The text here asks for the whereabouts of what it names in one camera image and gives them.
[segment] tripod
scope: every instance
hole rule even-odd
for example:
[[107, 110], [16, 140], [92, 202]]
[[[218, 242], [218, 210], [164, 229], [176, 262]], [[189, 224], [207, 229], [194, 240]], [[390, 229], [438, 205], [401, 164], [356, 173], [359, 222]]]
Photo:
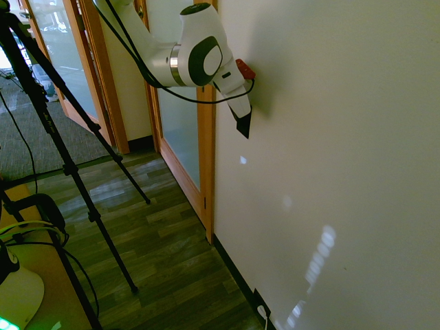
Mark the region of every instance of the tripod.
[[[64, 174], [71, 175], [75, 181], [78, 190], [81, 193], [84, 202], [89, 209], [89, 220], [90, 222], [96, 222], [98, 225], [107, 245], [109, 246], [111, 253], [113, 254], [116, 262], [118, 263], [124, 277], [129, 284], [131, 291], [136, 292], [138, 288], [135, 286], [133, 280], [130, 277], [130, 274], [125, 267], [118, 251], [116, 250], [113, 241], [111, 240], [107, 229], [104, 226], [104, 223], [101, 220], [101, 215], [96, 209], [91, 197], [78, 173], [78, 167], [75, 165], [74, 161], [70, 157], [70, 154], [61, 139], [61, 136], [55, 127], [52, 118], [47, 110], [46, 99], [44, 94], [44, 89], [41, 85], [37, 84], [33, 79], [28, 66], [24, 58], [21, 55], [21, 52], [17, 46], [17, 43], [14, 40], [14, 36], [12, 35], [10, 29], [14, 31], [14, 33], [18, 36], [21, 42], [24, 44], [25, 48], [28, 52], [35, 58], [35, 60], [41, 65], [46, 74], [50, 77], [52, 82], [62, 91], [65, 97], [71, 102], [74, 106], [75, 110], [78, 112], [80, 117], [85, 121], [90, 131], [98, 138], [100, 143], [106, 148], [108, 153], [112, 156], [113, 160], [119, 165], [124, 174], [128, 177], [131, 183], [135, 186], [137, 191], [141, 194], [147, 204], [150, 204], [150, 200], [144, 194], [142, 189], [139, 187], [138, 183], [134, 180], [134, 178], [130, 175], [128, 170], [122, 164], [122, 157], [116, 155], [113, 149], [107, 144], [107, 141], [103, 138], [103, 136], [99, 133], [100, 126], [91, 121], [85, 110], [80, 106], [79, 102], [75, 99], [74, 95], [67, 88], [65, 82], [60, 77], [58, 72], [54, 69], [50, 61], [45, 57], [42, 51], [39, 49], [35, 40], [29, 35], [28, 31], [24, 28], [23, 24], [21, 24], [20, 20], [18, 20], [13, 14], [9, 13], [8, 5], [6, 8], [3, 7], [3, 4], [7, 4], [6, 1], [0, 0], [0, 45], [2, 46], [6, 56], [8, 57], [12, 68], [16, 74], [16, 77], [19, 79], [21, 86], [23, 87], [24, 92], [29, 96], [38, 117], [43, 124], [47, 133], [50, 134], [52, 140], [55, 143], [58, 152], [60, 153], [61, 158], [64, 161], [63, 170]], [[17, 209], [14, 209], [14, 202], [9, 199], [9, 197], [4, 192], [4, 189], [0, 187], [0, 198], [3, 200], [5, 204], [5, 209], [14, 215], [17, 221], [23, 221], [23, 217], [20, 215]]]

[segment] red mount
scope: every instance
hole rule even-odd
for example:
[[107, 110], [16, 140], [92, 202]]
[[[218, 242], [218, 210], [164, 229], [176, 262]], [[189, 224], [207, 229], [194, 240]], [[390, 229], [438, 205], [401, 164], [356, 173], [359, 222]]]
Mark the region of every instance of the red mount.
[[241, 74], [243, 74], [244, 79], [252, 80], [255, 79], [256, 74], [252, 71], [250, 67], [240, 58], [235, 60], [236, 66], [239, 67]]

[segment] green light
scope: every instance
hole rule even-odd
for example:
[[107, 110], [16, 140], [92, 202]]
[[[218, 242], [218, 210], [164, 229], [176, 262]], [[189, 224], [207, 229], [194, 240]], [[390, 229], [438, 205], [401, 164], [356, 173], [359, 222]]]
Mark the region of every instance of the green light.
[[20, 330], [20, 328], [4, 318], [0, 318], [0, 330]]
[[3, 318], [0, 318], [0, 329], [6, 330], [9, 327], [9, 322], [7, 320], [4, 320]]

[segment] white plug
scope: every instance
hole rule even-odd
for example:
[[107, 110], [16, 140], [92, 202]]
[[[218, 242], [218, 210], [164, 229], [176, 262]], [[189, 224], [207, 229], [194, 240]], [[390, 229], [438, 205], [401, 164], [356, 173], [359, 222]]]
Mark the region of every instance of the white plug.
[[264, 306], [260, 305], [256, 308], [256, 310], [258, 311], [258, 313], [261, 315], [262, 318], [264, 318], [266, 320], [266, 327], [265, 330], [267, 330], [267, 314], [266, 314], [266, 310], [264, 308]]

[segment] door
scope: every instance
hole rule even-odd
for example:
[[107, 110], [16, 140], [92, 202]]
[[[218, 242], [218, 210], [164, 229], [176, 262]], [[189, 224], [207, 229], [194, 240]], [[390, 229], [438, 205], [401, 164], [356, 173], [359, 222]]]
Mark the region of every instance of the door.
[[[80, 20], [76, 0], [24, 0], [30, 13], [30, 25], [37, 40], [56, 71], [65, 81], [87, 115], [101, 126], [101, 134], [112, 144], [113, 136], [87, 44], [85, 28]], [[67, 117], [87, 128], [72, 104], [56, 89]]]
[[[135, 5], [141, 17], [146, 13], [150, 33], [159, 41], [170, 43], [177, 42], [182, 33], [179, 13], [196, 2], [200, 1], [147, 0], [146, 10], [142, 7], [145, 6], [143, 0], [137, 0]], [[215, 90], [211, 86], [173, 87], [172, 90], [187, 98], [215, 99]], [[155, 146], [201, 219], [211, 242], [215, 107], [186, 102], [152, 87], [148, 87], [147, 92]]]

